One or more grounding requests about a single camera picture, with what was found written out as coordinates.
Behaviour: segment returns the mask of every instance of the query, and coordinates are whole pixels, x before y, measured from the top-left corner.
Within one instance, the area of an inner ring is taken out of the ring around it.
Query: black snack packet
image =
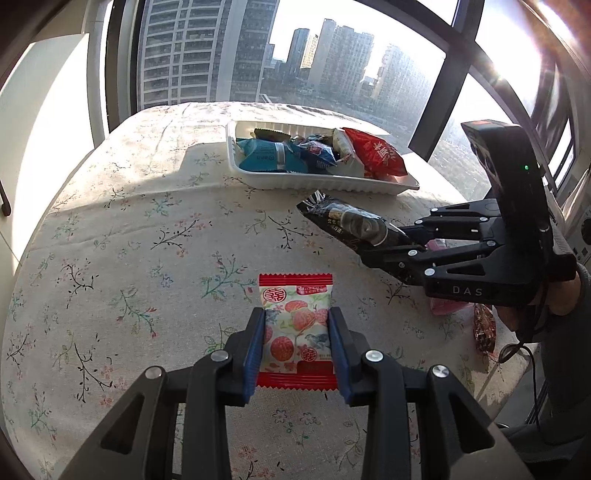
[[[416,245],[400,228],[382,217],[335,199],[320,190],[297,204],[308,220],[358,254],[376,247]]]

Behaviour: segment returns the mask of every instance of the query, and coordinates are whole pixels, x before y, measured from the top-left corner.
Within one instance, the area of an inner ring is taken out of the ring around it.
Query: red candy wrapper
[[[482,353],[492,353],[496,344],[496,323],[487,305],[474,304],[474,340]]]
[[[261,274],[265,338],[257,385],[335,390],[328,331],[331,274]]]
[[[343,130],[351,140],[365,170],[371,172],[374,177],[385,179],[387,175],[395,177],[408,175],[404,159],[388,142],[354,128],[343,128]]]

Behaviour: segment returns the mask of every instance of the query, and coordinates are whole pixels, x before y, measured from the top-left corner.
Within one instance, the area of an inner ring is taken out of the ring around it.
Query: blue gripper pad
[[[265,333],[265,310],[253,309],[251,318],[244,331],[245,339],[249,340],[244,357],[242,370],[242,396],[248,403],[256,388],[256,378],[261,367],[262,341]]]
[[[350,336],[349,329],[340,308],[333,307],[329,310],[329,338],[330,354],[335,367],[336,382],[339,386],[339,392],[345,399],[345,403],[350,405],[353,398],[351,390],[350,369],[351,364],[345,351],[345,341],[343,334]]]

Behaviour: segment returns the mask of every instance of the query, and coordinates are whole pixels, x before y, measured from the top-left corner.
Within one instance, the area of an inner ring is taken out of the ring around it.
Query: floral pattern
[[[469,390],[487,396],[489,414],[527,367],[518,356],[502,370],[490,366],[471,349],[466,311],[433,317],[420,288],[366,268],[300,214],[296,204],[307,192],[260,190],[231,173],[230,120],[375,128],[277,104],[185,103],[139,112],[97,147],[43,219],[8,303],[3,413],[35,480],[59,478],[90,426],[145,368],[184,368],[224,348],[260,305],[259,273],[333,273],[332,305],[373,348],[420,370],[448,365]],[[424,185],[398,197],[336,196],[405,221],[463,201],[452,189],[442,194],[429,189],[432,181]],[[499,327],[498,350],[513,341]],[[337,392],[260,389],[250,405],[226,415],[235,480],[309,471],[359,478],[366,413],[344,405]],[[412,408],[409,417],[418,464]],[[176,472],[183,419],[181,405]]]

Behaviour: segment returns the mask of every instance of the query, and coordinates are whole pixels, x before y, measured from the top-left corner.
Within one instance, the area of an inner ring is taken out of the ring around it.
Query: wall
[[[19,262],[70,173],[94,149],[87,101],[88,34],[31,44],[0,91],[0,341]]]

